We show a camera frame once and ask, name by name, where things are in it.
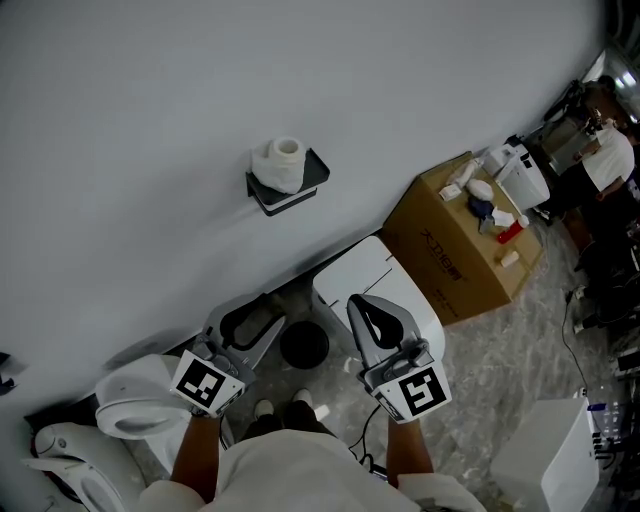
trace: toilet paper roll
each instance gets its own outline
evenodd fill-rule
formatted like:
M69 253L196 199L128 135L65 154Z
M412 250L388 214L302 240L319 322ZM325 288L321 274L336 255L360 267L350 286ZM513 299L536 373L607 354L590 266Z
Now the toilet paper roll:
M298 139L279 137L252 152L251 170L264 186L295 194L304 181L306 148Z

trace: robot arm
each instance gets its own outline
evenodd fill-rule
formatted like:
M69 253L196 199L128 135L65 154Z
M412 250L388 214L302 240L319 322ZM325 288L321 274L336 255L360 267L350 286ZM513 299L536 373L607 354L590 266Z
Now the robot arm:
M407 423L451 401L441 361L404 308L381 297L352 295L347 314L363 371L358 379L397 423Z

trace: white shirt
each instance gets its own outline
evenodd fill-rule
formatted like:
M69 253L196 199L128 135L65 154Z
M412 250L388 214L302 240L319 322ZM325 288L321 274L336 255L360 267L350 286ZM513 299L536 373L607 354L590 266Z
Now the white shirt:
M596 137L600 149L582 160L587 174L597 189L602 192L617 178L629 179L635 166L633 146L626 136L608 126L600 130Z
M189 487L163 480L142 493L139 511L486 512L453 477L401 475L398 481L396 490L370 475L332 436L280 430L222 454L212 503L206 505Z

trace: cardboard box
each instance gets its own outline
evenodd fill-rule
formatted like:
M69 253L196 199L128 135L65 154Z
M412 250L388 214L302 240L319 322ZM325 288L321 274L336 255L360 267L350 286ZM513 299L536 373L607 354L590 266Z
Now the cardboard box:
M531 229L505 245L482 235L479 219L467 208L466 191L448 202L438 192L448 176L472 158L466 153L418 176L385 221L381 238L433 306L443 325L504 306L522 289L542 255ZM493 204L518 217L502 189L483 169L477 179L494 192ZM504 268L500 260L511 251L520 259Z

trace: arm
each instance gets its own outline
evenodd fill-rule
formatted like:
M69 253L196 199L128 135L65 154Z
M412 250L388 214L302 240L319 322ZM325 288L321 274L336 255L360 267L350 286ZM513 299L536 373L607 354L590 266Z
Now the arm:
M206 503L216 494L219 435L218 418L191 418L171 474L173 482L190 487Z
M619 190L622 185L624 185L624 180L620 177L617 177L616 180L609 185L607 188L605 188L602 192L600 192L597 196L596 199L598 201L602 201L605 197L613 194L616 190Z
M389 418L387 473L394 487L398 487L398 475L433 473L418 420L399 425Z

